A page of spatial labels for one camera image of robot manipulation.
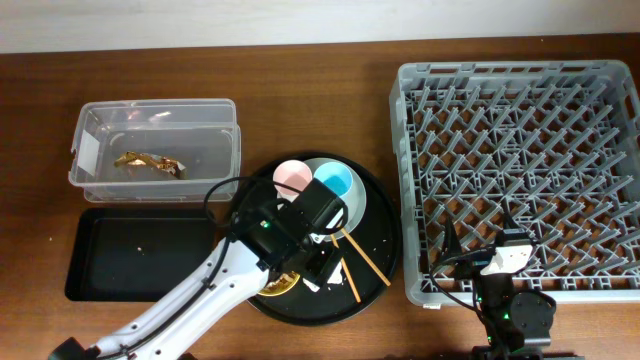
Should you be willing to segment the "yellow bowl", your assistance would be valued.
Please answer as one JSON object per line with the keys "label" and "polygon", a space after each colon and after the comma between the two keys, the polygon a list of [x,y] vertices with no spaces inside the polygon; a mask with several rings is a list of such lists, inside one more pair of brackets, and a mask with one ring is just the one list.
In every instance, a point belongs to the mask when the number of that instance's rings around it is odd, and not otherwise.
{"label": "yellow bowl", "polygon": [[268,281],[259,296],[275,297],[291,290],[300,280],[301,276],[296,272],[270,272]]}

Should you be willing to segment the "wooden chopstick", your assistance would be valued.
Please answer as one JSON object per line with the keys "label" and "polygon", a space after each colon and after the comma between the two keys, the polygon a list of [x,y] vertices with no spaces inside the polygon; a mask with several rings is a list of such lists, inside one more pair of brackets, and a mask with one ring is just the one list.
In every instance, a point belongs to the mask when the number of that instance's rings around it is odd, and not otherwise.
{"label": "wooden chopstick", "polygon": [[348,242],[354,247],[354,249],[358,252],[358,254],[364,259],[364,261],[369,265],[369,267],[374,271],[374,273],[381,279],[381,281],[387,286],[391,286],[390,280],[386,277],[386,275],[378,268],[378,266],[371,260],[371,258],[364,252],[364,250],[360,247],[360,245],[355,241],[355,239],[350,235],[349,232],[343,227],[340,229],[341,233],[348,240]]}
{"label": "wooden chopstick", "polygon": [[[337,242],[336,237],[335,237],[334,235],[330,235],[330,238],[331,238],[331,241],[332,241],[333,245],[334,245],[336,248],[338,248],[338,249],[339,249],[339,245],[338,245],[338,242]],[[360,295],[359,295],[358,289],[357,289],[357,287],[356,287],[356,285],[355,285],[355,282],[354,282],[354,280],[353,280],[353,278],[352,278],[352,276],[351,276],[351,273],[350,273],[349,267],[348,267],[348,265],[347,265],[346,260],[344,259],[344,257],[343,257],[343,258],[341,258],[341,266],[342,266],[342,269],[343,269],[343,271],[344,271],[344,273],[345,273],[345,276],[346,276],[346,278],[347,278],[347,281],[348,281],[348,284],[349,284],[349,286],[350,286],[350,289],[351,289],[351,291],[352,291],[352,293],[353,293],[353,295],[354,295],[354,298],[355,298],[355,300],[356,300],[356,303],[361,303],[361,297],[360,297]]]}

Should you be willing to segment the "pink plastic cup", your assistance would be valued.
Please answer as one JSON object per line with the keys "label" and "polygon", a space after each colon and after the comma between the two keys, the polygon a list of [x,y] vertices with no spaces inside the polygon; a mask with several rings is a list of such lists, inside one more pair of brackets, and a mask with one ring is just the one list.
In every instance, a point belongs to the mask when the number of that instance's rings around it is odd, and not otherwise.
{"label": "pink plastic cup", "polygon": [[291,202],[303,191],[313,178],[308,165],[299,160],[287,160],[282,162],[274,171],[272,180],[287,185],[287,188],[275,186],[281,198]]}

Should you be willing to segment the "white napkin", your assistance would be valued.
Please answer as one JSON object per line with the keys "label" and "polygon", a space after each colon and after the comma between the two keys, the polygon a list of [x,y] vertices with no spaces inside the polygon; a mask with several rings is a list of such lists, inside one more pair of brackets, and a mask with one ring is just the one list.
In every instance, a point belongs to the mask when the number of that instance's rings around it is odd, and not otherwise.
{"label": "white napkin", "polygon": [[325,285],[329,285],[329,284],[341,285],[343,283],[342,269],[343,269],[342,262],[339,261],[336,268],[332,272],[331,276],[323,285],[321,286],[315,285],[306,279],[302,279],[303,284],[314,293],[318,292]]}

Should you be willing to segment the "blue plastic cup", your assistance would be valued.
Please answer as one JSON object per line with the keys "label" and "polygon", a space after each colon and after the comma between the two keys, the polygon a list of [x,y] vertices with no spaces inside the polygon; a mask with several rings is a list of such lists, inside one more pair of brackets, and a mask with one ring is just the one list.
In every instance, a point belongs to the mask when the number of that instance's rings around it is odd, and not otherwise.
{"label": "blue plastic cup", "polygon": [[329,161],[320,165],[314,172],[314,178],[343,199],[350,194],[354,183],[349,168],[337,161]]}

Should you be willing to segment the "gold foil wrapper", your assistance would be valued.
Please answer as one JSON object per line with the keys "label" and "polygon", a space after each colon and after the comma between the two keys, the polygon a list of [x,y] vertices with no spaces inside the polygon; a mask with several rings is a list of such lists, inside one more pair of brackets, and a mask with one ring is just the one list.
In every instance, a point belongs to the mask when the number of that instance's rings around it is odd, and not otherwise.
{"label": "gold foil wrapper", "polygon": [[180,180],[187,178],[185,165],[173,158],[155,154],[127,151],[114,161],[114,165],[116,167],[124,165],[147,166],[168,173]]}

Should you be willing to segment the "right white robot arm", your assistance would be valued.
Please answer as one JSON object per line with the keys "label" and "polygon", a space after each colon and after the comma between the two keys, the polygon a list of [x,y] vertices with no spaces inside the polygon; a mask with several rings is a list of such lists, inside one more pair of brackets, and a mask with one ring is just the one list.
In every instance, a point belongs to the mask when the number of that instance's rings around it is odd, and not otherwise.
{"label": "right white robot arm", "polygon": [[529,262],[535,241],[510,215],[493,244],[465,252],[452,221],[445,223],[444,249],[435,270],[452,267],[453,278],[472,282],[468,306],[483,324],[488,344],[472,359],[542,359],[550,345],[556,301],[539,290],[518,290],[513,276]]}

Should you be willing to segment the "grey dishwasher rack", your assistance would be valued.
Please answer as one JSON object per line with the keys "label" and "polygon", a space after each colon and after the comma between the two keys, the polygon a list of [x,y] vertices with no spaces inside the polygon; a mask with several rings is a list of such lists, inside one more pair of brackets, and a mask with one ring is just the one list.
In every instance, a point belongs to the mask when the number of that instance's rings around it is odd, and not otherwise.
{"label": "grey dishwasher rack", "polygon": [[446,219],[471,251],[505,210],[535,241],[517,287],[638,300],[639,89],[625,63],[407,63],[389,107],[411,303],[469,301],[469,281],[433,268]]}

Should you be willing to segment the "clear plastic waste bin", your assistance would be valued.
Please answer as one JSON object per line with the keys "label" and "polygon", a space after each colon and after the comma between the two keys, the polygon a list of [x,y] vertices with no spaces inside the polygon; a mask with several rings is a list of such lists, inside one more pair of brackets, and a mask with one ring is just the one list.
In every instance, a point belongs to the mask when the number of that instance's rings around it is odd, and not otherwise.
{"label": "clear plastic waste bin", "polygon": [[[155,99],[85,104],[68,172],[71,185],[94,203],[228,201],[241,168],[241,129],[230,99]],[[187,178],[147,166],[119,166],[127,151],[166,156]]]}

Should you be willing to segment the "round black serving tray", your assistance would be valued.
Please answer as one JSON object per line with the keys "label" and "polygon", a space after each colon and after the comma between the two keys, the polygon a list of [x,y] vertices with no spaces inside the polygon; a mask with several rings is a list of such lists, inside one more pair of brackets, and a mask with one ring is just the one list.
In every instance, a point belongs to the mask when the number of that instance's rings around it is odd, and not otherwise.
{"label": "round black serving tray", "polygon": [[[392,279],[402,252],[402,230],[399,215],[383,184],[361,164],[326,152],[300,152],[277,158],[254,174],[268,178],[277,165],[286,160],[308,161],[328,158],[348,165],[359,175],[366,194],[363,218],[349,232],[355,242],[388,278]],[[256,295],[249,303],[265,315],[298,326],[328,325],[348,319],[374,303],[386,290],[385,283],[345,238],[338,244],[361,300],[356,301],[346,280],[339,284],[326,284],[314,292],[297,283],[283,295],[265,297]]]}

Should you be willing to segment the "grey ceramic plate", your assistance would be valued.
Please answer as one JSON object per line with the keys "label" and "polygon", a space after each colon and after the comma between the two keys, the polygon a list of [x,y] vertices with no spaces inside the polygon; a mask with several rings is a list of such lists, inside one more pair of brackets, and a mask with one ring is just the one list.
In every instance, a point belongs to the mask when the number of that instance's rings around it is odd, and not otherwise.
{"label": "grey ceramic plate", "polygon": [[365,190],[365,186],[361,177],[356,173],[355,169],[345,162],[339,161],[337,159],[327,158],[327,157],[316,157],[304,160],[304,163],[309,166],[312,171],[313,177],[315,170],[322,164],[329,161],[337,161],[346,165],[351,174],[353,175],[353,187],[350,194],[345,198],[341,198],[344,203],[348,207],[348,221],[345,224],[344,228],[347,232],[353,231],[362,220],[365,210],[366,210],[366,202],[367,202],[367,194]]}

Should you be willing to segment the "black rectangular tray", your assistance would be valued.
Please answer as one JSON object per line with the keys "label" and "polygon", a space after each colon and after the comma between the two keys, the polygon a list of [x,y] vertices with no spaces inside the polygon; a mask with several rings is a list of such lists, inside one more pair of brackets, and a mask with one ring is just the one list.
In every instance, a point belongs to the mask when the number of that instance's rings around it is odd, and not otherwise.
{"label": "black rectangular tray", "polygon": [[214,235],[200,209],[90,208],[79,218],[65,295],[155,302],[204,262]]}

